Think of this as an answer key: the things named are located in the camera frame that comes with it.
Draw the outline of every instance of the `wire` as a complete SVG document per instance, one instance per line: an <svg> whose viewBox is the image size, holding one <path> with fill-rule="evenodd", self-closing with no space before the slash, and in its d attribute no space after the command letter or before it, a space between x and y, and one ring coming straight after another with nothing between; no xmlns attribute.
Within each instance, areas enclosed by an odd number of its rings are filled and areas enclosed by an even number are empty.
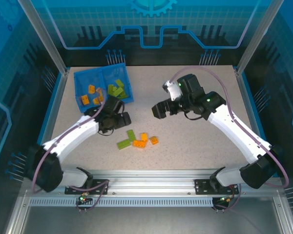
<svg viewBox="0 0 293 234"><path fill-rule="evenodd" d="M113 132L114 132L114 129L112 129L112 132L110 134L102 134L102 133L99 133L99 132L98 132L98 134L102 135L102 136L105 136L105 137L108 137L108 136L112 135Z"/></svg>
<svg viewBox="0 0 293 234"><path fill-rule="evenodd" d="M104 93L103 95L103 102L101 104L101 106L99 107L98 111L93 115L91 116L89 119L81 122L80 124L77 124L76 126L68 129L65 133L63 133L52 145L51 147L44 153L44 155L42 156L42 158L40 159L38 165L37 165L37 168L35 170L35 173L34 173L34 176L33 176L33 181L32 181L32 185L31 185L31 189L32 189L32 192L34 194L40 192L42 189L39 189L39 190L35 190L35 184L36 184L36 181L37 181L37 177L38 177L38 173L39 173L39 170L44 162L44 160L46 159L46 157L49 155L49 153L51 152L51 150L53 148L56 147L56 145L65 137L67 136L69 133L71 133L72 131L74 131L76 128L79 128L80 126L84 125L85 123L88 123L89 121L93 120L96 116L98 116L98 114L101 112L101 110L103 109L103 106L105 104L105 101L106 101L106 92L104 89L102 89L102 92Z"/></svg>
<svg viewBox="0 0 293 234"><path fill-rule="evenodd" d="M86 212L86 211L89 211L89 210L92 210L92 209L93 209L93 208L99 203L99 201L100 201L100 199L101 199L101 197L102 197L102 195L103 195L103 193L104 193L104 191L105 191L105 189L106 189L106 187L107 187L107 183L108 183L108 180L106 180L105 182L103 182L102 184L100 184L100 185L98 185L98 186L96 186L96 187L93 187L93 188L91 188L91 189L86 189L87 192L89 192L90 190L97 189L97 188L99 188L99 187L101 187L101 186L104 185L104 187L103 187L103 189L102 189L102 191L101 191L101 193L100 193L98 199L96 200L96 202L95 202L91 207L89 207L89 208L85 208L85 209L84 209L85 212ZM81 190L82 190L82 189L79 189L79 188L76 188L76 187L73 187L73 186L71 186L71 188L74 188L74 189L77 190L77 191L81 191ZM79 212L82 211L82 209L78 206L78 203L77 203L77 202L76 202L76 208L79 210Z"/></svg>
<svg viewBox="0 0 293 234"><path fill-rule="evenodd" d="M198 120L198 119L203 118L202 116L199 116L198 118L189 118L189 117L187 116L186 112L184 112L184 114L185 114L185 117L186 117L187 119L190 119L190 120Z"/></svg>
<svg viewBox="0 0 293 234"><path fill-rule="evenodd" d="M281 165L281 163L278 161L278 159L269 151L269 149L267 149L265 146L263 146L251 133L248 132L248 130L246 130L233 116L233 111L232 111L232 108L231 108L231 103L230 103L230 99L229 99L229 94L227 92L227 89L225 87L225 84L223 83L223 81L214 73L212 72L210 69L207 69L205 67L201 67L201 66L187 66L187 67L184 67L183 69L181 69L180 71L178 71L171 79L170 79L170 82L173 82L174 79L179 76L180 73L182 73L183 71L186 71L186 70L189 70L189 69L199 69L199 70L203 70L203 71L206 71L208 73L210 73L213 77L215 77L218 82L221 84L223 90L224 90L224 93L225 93L225 96L226 96L226 100L227 100L227 108L228 108L228 111L229 111L229 115L231 117L231 119L235 122L236 125L239 126L239 128L246 134L248 135L260 148L262 148L272 159L273 161L277 164L277 166L279 167L279 169L281 170L283 176L284 176L284 179L285 179L285 184L284 185L275 185L275 184L270 184L270 183L265 183L266 185L269 185L271 187L274 187L274 188L286 188L288 187L289 185L289 177L288 177L288 174L287 172L285 171L285 169L283 168L283 166Z"/></svg>

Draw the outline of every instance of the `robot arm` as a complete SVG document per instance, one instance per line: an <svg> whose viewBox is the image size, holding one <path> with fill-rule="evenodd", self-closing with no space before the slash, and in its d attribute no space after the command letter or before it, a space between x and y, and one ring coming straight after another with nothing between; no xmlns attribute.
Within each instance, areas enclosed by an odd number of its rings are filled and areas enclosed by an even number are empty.
<svg viewBox="0 0 293 234"><path fill-rule="evenodd" d="M78 170L62 171L61 164L79 144L91 135L99 131L106 133L109 130L118 129L131 124L131 119L127 112L118 113L122 106L124 106L122 101L118 100L116 97L109 97L103 109L95 118L90 119L97 112L98 108L88 109L85 115L64 133L44 143L42 146L36 145L31 147L27 156L25 176L33 180L39 161L55 143L56 147L50 151L41 166L36 184L46 192L50 192L58 186L90 188L92 183L92 175L90 173L82 168L77 168Z"/></svg>
<svg viewBox="0 0 293 234"><path fill-rule="evenodd" d="M166 112L175 115L179 112L186 114L193 111L220 129L248 161L248 165L244 167L217 170L210 177L210 184L215 191L237 183L247 183L250 187L258 189L276 172L277 166L270 156L231 119L226 101L216 92L205 94L196 76L186 75L179 78L177 83L167 81L163 88L169 94L173 91L173 94L170 99L159 102L152 108L156 118L165 118ZM233 116L261 145L270 149L270 152L278 157L281 150L277 146L272 147L249 129L235 114Z"/></svg>

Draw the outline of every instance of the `glass panel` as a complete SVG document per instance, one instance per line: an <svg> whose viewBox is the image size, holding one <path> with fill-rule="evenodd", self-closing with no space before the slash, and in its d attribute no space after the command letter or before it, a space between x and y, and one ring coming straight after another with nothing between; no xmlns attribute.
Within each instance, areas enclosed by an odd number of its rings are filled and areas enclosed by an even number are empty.
<svg viewBox="0 0 293 234"><path fill-rule="evenodd" d="M34 0L33 4L67 66L108 65L115 62L110 57L124 55L127 65L237 65L270 2Z"/></svg>
<svg viewBox="0 0 293 234"><path fill-rule="evenodd" d="M37 142L58 73L17 1L0 1L0 233L21 186L18 152Z"/></svg>
<svg viewBox="0 0 293 234"><path fill-rule="evenodd" d="M284 1L245 75L262 133L284 149L280 160L293 187L293 0Z"/></svg>

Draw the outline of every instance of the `lego brick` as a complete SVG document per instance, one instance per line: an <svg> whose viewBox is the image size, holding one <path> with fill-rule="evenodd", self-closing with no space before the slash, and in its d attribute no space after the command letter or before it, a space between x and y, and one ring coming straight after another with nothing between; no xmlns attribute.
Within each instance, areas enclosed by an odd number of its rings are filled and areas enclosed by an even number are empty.
<svg viewBox="0 0 293 234"><path fill-rule="evenodd" d="M92 101L93 101L93 104L100 105L100 102L97 97L95 99L93 99Z"/></svg>
<svg viewBox="0 0 293 234"><path fill-rule="evenodd" d="M94 94L96 91L95 91L95 88L94 88L94 86L93 85L89 85L88 86L88 93L89 94Z"/></svg>
<svg viewBox="0 0 293 234"><path fill-rule="evenodd" d="M158 143L158 139L157 139L156 136L152 136L152 137L150 138L150 141L151 141L152 145L155 145L155 144Z"/></svg>
<svg viewBox="0 0 293 234"><path fill-rule="evenodd" d="M141 141L147 142L147 133L141 133Z"/></svg>
<svg viewBox="0 0 293 234"><path fill-rule="evenodd" d="M126 148L128 146L130 146L130 140L129 139L126 139L126 140L123 140L121 142L118 142L117 143L117 147L119 150L123 149L123 148Z"/></svg>
<svg viewBox="0 0 293 234"><path fill-rule="evenodd" d="M107 87L107 93L111 95L113 93L113 88L114 88L114 85L109 84Z"/></svg>
<svg viewBox="0 0 293 234"><path fill-rule="evenodd" d="M124 87L124 84L122 83L122 81L120 79L117 79L115 81L115 83L119 86L119 87Z"/></svg>
<svg viewBox="0 0 293 234"><path fill-rule="evenodd" d="M119 87L116 89L116 91L113 92L113 96L117 97L119 94L121 94L123 92L123 88Z"/></svg>
<svg viewBox="0 0 293 234"><path fill-rule="evenodd" d="M128 131L127 131L127 135L128 135L128 137L129 137L129 140L130 140L130 141L134 141L134 140L136 139L136 136L135 136L133 130L128 130Z"/></svg>
<svg viewBox="0 0 293 234"><path fill-rule="evenodd" d="M90 103L87 95L82 96L82 102L83 105L88 105Z"/></svg>
<svg viewBox="0 0 293 234"><path fill-rule="evenodd" d="M147 143L145 141L141 141L141 140L134 140L132 143L132 145L137 148L144 148L146 144Z"/></svg>

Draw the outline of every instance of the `black mounting plate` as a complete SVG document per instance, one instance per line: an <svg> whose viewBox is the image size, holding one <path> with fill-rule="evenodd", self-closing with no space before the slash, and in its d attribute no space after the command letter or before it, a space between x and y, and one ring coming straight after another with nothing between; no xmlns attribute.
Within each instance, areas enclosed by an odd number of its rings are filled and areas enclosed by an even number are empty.
<svg viewBox="0 0 293 234"><path fill-rule="evenodd" d="M95 186L98 186L99 184L102 184L105 181L107 181L107 179L94 179L94 180L92 180L91 188L93 188ZM90 195L100 195L103 188L104 188L104 185L102 185L101 187L99 187L99 188L97 188L95 190L90 191L89 194ZM105 190L103 192L103 195L106 195L107 194L107 189L108 189L108 184L105 187ZM77 191L77 190L72 189L70 187L65 187L65 192L64 193L66 195L81 195L84 192Z"/></svg>
<svg viewBox="0 0 293 234"><path fill-rule="evenodd" d="M224 187L218 193L211 187L209 179L195 179L194 188L196 195L232 195L232 190L229 187ZM234 188L234 194L239 194L238 186Z"/></svg>

